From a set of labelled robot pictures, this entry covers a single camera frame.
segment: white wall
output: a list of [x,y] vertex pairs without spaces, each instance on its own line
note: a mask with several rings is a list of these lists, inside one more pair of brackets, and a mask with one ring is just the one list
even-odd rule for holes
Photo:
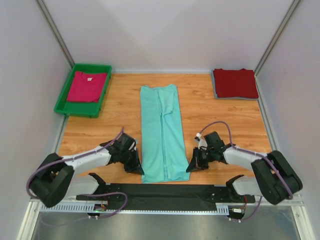
[[53,151],[54,106],[70,68],[33,0],[0,1],[0,238],[17,237],[25,185]]
[[44,0],[78,63],[118,72],[254,69],[292,0]]
[[302,1],[258,76],[276,141],[302,180],[316,239],[320,239],[319,13],[319,0]]

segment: turquoise fabric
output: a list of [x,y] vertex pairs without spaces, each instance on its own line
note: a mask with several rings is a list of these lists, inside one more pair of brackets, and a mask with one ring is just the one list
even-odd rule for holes
[[181,123],[178,90],[175,85],[142,86],[143,183],[188,181],[188,160]]

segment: wood surface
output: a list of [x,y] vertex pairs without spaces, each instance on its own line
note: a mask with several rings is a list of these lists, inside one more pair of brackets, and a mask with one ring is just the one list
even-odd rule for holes
[[[125,132],[138,140],[141,156],[140,88],[164,87],[174,84],[178,89],[183,137],[188,161],[196,146],[195,135],[214,121],[229,124],[232,141],[239,147],[269,152],[271,150],[262,116],[256,100],[215,99],[209,74],[113,74],[98,118],[71,116],[64,132],[59,154],[72,155],[95,148],[113,139],[125,127]],[[204,134],[217,131],[225,144],[229,143],[226,127],[219,123]],[[92,169],[107,183],[141,183],[141,176],[125,173],[121,163]],[[166,184],[225,184],[237,175],[253,173],[235,165],[209,163],[209,169],[192,172],[189,181]]]

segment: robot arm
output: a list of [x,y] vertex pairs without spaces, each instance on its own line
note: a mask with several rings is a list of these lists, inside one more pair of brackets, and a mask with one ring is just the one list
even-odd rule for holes
[[144,175],[136,141],[132,137],[122,133],[112,145],[107,146],[109,143],[110,141],[101,143],[90,151],[75,155],[49,154],[39,168],[63,159],[68,161],[61,161],[38,172],[30,182],[30,190],[46,207],[51,208],[66,197],[105,193],[106,184],[96,174],[90,173],[85,177],[76,177],[93,168],[120,162],[127,173]]
[[227,182],[234,194],[263,196],[274,205],[289,197],[284,184],[261,156],[272,162],[292,193],[300,191],[303,187],[301,180],[279,151],[248,154],[230,143],[226,145],[217,132],[205,135],[204,139],[197,135],[195,139],[198,141],[198,147],[193,149],[187,172],[208,169],[209,162],[218,161],[238,165],[254,173],[255,177],[239,175]]

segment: green tray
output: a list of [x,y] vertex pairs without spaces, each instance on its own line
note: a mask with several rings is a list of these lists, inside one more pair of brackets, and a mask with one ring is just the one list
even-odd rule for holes
[[[108,65],[95,65],[95,64],[80,64],[74,65],[62,92],[55,104],[54,111],[56,113],[64,114],[66,116],[79,116],[97,118],[101,110],[101,104],[107,91],[107,86],[111,76],[112,67]],[[103,86],[99,102],[69,102],[67,96],[75,77],[76,71],[81,71],[86,74],[102,74],[107,73],[107,78]]]

